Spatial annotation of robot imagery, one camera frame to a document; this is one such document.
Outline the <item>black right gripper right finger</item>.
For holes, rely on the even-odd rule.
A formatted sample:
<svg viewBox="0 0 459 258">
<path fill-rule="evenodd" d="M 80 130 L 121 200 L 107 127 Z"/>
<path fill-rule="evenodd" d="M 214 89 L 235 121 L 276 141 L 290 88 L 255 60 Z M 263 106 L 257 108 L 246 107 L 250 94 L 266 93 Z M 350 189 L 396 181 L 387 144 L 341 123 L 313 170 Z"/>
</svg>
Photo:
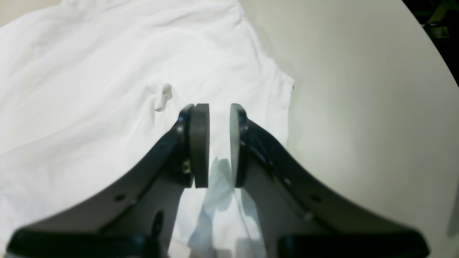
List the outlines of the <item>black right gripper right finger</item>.
<svg viewBox="0 0 459 258">
<path fill-rule="evenodd" d="M 254 201 L 269 258 L 426 258 L 423 236 L 344 198 L 231 105 L 234 185 Z"/>
</svg>

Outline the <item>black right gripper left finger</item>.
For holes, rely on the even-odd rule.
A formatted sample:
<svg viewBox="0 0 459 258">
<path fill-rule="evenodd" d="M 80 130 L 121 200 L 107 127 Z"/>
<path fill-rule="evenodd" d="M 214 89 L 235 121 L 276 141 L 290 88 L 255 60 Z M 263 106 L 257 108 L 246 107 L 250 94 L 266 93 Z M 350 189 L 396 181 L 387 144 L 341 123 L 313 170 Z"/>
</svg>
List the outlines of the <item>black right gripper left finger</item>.
<svg viewBox="0 0 459 258">
<path fill-rule="evenodd" d="M 16 230 L 7 258 L 163 258 L 185 189 L 208 187 L 209 105 L 176 123 L 116 182 L 61 213 Z"/>
</svg>

